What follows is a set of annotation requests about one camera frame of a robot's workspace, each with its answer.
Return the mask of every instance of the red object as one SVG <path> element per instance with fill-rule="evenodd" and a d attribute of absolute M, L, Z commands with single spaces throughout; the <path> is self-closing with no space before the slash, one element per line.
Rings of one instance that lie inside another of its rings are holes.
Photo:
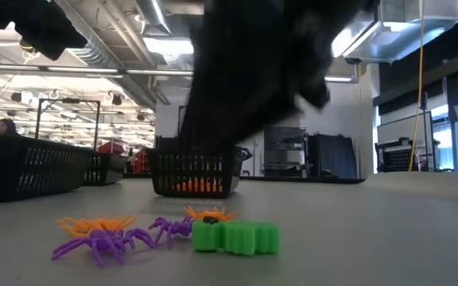
<path fill-rule="evenodd" d="M 149 172 L 148 154 L 143 149 L 135 154 L 134 172 L 147 173 Z"/>
<path fill-rule="evenodd" d="M 125 149 L 120 144 L 115 144 L 113 142 L 107 142 L 106 144 L 99 147 L 99 153 L 102 154 L 116 154 L 121 155 L 125 152 Z"/>

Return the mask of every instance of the plastic spider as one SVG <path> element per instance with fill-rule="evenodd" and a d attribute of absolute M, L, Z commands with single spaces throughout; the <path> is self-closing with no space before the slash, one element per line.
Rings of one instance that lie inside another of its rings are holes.
<path fill-rule="evenodd" d="M 220 220 L 221 222 L 227 222 L 232 220 L 236 216 L 236 211 L 231 212 L 230 214 L 225 215 L 224 212 L 226 211 L 226 207 L 222 208 L 222 211 L 215 210 L 213 211 L 202 211 L 197 214 L 191 207 L 186 207 L 185 210 L 187 211 L 188 215 L 190 215 L 193 219 L 203 219 L 205 217 L 212 217 Z"/>
<path fill-rule="evenodd" d="M 128 230 L 125 235 L 123 235 L 123 230 L 92 230 L 89 234 L 89 237 L 72 239 L 71 241 L 66 242 L 60 247 L 54 249 L 52 252 L 51 260 L 56 260 L 68 253 L 70 250 L 76 249 L 82 244 L 86 244 L 93 249 L 93 255 L 95 256 L 96 262 L 101 267 L 104 267 L 105 263 L 100 256 L 100 251 L 111 252 L 114 258 L 116 258 L 119 263 L 124 265 L 125 261 L 121 257 L 120 252 L 126 252 L 125 245 L 127 243 L 130 244 L 132 249 L 135 249 L 133 238 L 137 238 L 143 241 L 150 248 L 156 247 L 151 236 L 142 229 Z"/>
<path fill-rule="evenodd" d="M 167 246 L 169 249 L 173 248 L 173 240 L 172 236 L 174 234 L 181 234 L 185 237 L 189 236 L 190 233 L 192 232 L 192 218 L 186 217 L 183 219 L 182 222 L 170 222 L 165 218 L 158 217 L 155 219 L 155 222 L 149 226 L 149 229 L 153 229 L 155 227 L 160 227 L 160 230 L 158 231 L 157 236 L 155 237 L 155 245 L 158 244 L 160 241 L 160 238 L 164 231 L 167 231 Z"/>
<path fill-rule="evenodd" d="M 123 219 L 120 218 L 96 218 L 79 220 L 74 218 L 58 219 L 58 223 L 71 235 L 78 238 L 87 238 L 92 230 L 122 230 L 134 223 L 137 217 L 127 216 Z M 69 226 L 67 222 L 72 223 L 74 226 Z"/>

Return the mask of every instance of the orange object in basket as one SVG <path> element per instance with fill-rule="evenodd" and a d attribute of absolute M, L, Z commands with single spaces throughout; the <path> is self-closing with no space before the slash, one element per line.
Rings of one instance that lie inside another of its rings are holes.
<path fill-rule="evenodd" d="M 177 191 L 218 191 L 222 192 L 222 186 L 217 186 L 216 183 L 204 183 L 204 179 L 194 180 L 193 182 L 190 180 L 188 183 L 182 182 L 176 185 Z"/>

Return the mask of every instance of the yellow cable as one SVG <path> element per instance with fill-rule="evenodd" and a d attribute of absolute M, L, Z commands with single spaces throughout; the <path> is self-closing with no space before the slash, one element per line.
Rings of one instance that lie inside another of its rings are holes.
<path fill-rule="evenodd" d="M 421 32 L 420 32 L 420 67 L 418 72 L 418 103 L 417 103 L 417 117 L 414 123 L 414 136 L 413 136 L 413 146 L 411 148 L 411 157 L 409 158 L 409 172 L 413 170 L 413 161 L 414 161 L 414 152 L 417 148 L 417 134 L 418 134 L 418 117 L 420 116 L 420 105 L 421 105 L 421 93 L 423 88 L 423 34 L 425 32 L 425 1 L 421 3 Z"/>

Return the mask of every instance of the person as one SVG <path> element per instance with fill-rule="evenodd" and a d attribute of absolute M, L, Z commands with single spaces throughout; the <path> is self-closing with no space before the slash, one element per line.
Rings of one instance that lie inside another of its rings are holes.
<path fill-rule="evenodd" d="M 134 148 L 130 148 L 130 151 L 128 151 L 128 160 L 126 161 L 126 172 L 127 173 L 134 172 L 134 162 L 135 162 Z"/>
<path fill-rule="evenodd" d="M 0 120 L 0 135 L 17 136 L 17 127 L 12 119 Z"/>

